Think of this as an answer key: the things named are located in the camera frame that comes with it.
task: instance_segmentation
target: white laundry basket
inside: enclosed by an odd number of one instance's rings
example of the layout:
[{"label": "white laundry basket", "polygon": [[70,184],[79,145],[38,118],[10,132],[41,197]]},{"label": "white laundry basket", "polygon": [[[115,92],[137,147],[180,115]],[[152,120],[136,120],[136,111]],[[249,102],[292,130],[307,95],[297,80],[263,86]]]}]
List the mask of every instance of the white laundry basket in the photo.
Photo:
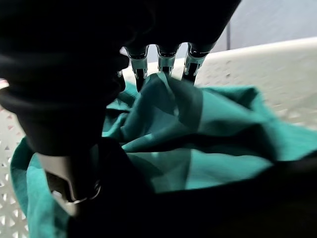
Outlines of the white laundry basket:
[{"label": "white laundry basket", "polygon": [[[177,59],[173,75],[182,75],[184,59]],[[149,73],[157,64],[149,64]],[[135,82],[131,68],[123,72]],[[317,38],[261,45],[208,55],[197,86],[256,85],[282,120],[317,130]],[[0,88],[6,83],[0,81]],[[23,137],[16,117],[0,107],[0,238],[27,237],[9,176],[14,149]]]}]

